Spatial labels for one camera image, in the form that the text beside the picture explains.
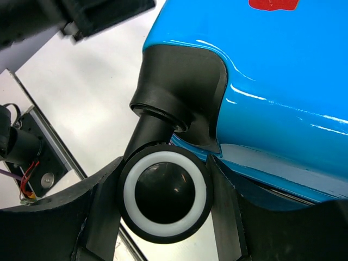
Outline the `blue hard-shell suitcase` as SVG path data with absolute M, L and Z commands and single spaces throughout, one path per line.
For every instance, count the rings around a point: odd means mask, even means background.
M 347 1 L 165 1 L 142 49 L 120 210 L 175 243 L 212 205 L 203 163 L 309 202 L 347 199 Z

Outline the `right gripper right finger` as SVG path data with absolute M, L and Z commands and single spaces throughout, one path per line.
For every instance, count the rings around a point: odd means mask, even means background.
M 262 188 L 215 156 L 212 219 L 220 260 L 347 260 L 347 200 L 305 204 Z

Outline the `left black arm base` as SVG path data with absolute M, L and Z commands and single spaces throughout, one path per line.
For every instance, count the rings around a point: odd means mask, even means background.
M 1 161 L 24 204 L 43 198 L 71 170 L 38 110 L 22 114 L 15 103 L 1 105 Z

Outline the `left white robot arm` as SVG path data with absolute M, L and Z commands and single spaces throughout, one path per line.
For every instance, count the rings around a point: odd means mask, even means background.
M 52 27 L 78 42 L 156 6 L 139 1 L 1 1 L 1 49 Z

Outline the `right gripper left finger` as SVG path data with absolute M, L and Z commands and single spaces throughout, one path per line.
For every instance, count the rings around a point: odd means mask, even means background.
M 30 206 L 1 210 L 1 260 L 113 260 L 120 157 Z

